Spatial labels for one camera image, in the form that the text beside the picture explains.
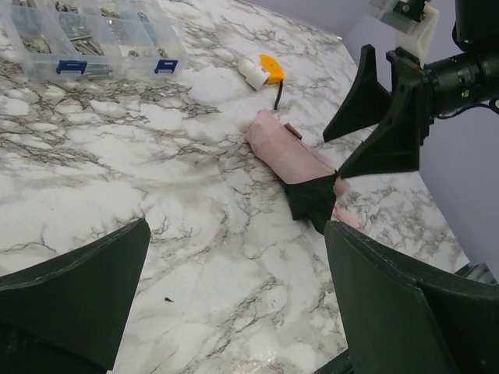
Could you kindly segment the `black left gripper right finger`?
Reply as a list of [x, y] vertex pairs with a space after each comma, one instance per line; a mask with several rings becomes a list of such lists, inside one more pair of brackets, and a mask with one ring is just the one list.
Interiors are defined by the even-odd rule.
[[324, 229], [355, 373], [496, 373], [498, 287], [448, 273], [338, 221]]

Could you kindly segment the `pink folding umbrella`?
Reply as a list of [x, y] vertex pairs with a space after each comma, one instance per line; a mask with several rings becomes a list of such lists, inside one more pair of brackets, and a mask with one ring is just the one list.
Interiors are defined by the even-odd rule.
[[337, 199], [349, 190], [349, 183], [326, 157], [303, 142], [291, 124], [280, 123], [262, 109], [249, 124], [246, 140], [255, 156], [282, 181], [293, 220], [309, 221], [320, 234], [332, 217], [361, 228], [354, 216], [336, 206]]

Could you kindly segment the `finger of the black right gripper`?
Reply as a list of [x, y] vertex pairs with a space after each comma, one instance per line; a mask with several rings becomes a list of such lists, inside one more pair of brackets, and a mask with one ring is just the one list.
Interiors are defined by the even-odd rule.
[[353, 85], [323, 131], [324, 142], [378, 124], [390, 103], [391, 94], [377, 80], [376, 50], [371, 44], [364, 45]]
[[339, 168], [343, 179], [419, 170], [419, 119], [414, 87], [399, 83], [385, 117]]

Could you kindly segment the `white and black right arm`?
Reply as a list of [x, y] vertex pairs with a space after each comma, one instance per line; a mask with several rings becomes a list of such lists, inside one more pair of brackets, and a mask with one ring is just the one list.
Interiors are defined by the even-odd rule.
[[452, 38], [461, 54], [426, 58], [439, 12], [427, 1], [372, 1], [370, 14], [395, 29], [391, 90], [377, 80], [374, 46], [362, 46], [348, 95], [323, 132], [325, 142], [373, 126], [339, 168], [340, 178], [419, 170], [419, 149], [435, 119], [471, 108], [498, 110], [498, 3], [455, 2]]

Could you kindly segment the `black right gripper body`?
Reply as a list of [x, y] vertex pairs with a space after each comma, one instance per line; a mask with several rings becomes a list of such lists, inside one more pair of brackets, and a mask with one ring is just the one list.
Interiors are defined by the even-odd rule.
[[430, 74], [420, 60], [403, 48], [386, 54], [391, 64], [392, 102], [387, 125], [404, 133], [413, 131], [417, 146], [422, 146], [434, 123], [434, 89]]

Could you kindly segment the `white pipe elbow fitting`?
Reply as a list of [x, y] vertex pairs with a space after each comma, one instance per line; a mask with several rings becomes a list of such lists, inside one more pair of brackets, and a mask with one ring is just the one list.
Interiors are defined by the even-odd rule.
[[263, 67], [259, 56], [240, 59], [238, 62], [238, 70], [245, 78], [245, 81], [254, 90], [260, 90], [271, 75], [271, 73]]

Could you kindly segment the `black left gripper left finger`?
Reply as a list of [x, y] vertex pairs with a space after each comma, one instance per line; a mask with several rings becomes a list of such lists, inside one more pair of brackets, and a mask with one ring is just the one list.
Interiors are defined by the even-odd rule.
[[111, 370], [150, 242], [140, 218], [1, 278], [3, 370]]

